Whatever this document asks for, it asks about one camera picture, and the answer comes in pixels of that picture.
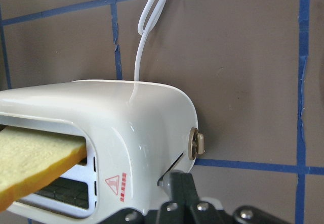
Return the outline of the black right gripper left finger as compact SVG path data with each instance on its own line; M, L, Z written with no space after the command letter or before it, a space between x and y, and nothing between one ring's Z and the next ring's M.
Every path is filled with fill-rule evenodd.
M100 224L128 224L128 223L155 223L157 210L149 210L147 214L142 214L140 211L133 208L125 208L109 216L105 220L99 221Z

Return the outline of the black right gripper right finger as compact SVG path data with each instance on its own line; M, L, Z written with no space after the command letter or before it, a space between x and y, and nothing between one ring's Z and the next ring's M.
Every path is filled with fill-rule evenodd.
M196 191L191 174L170 171L158 180L169 197L157 212L156 223L222 223L215 207L202 201Z

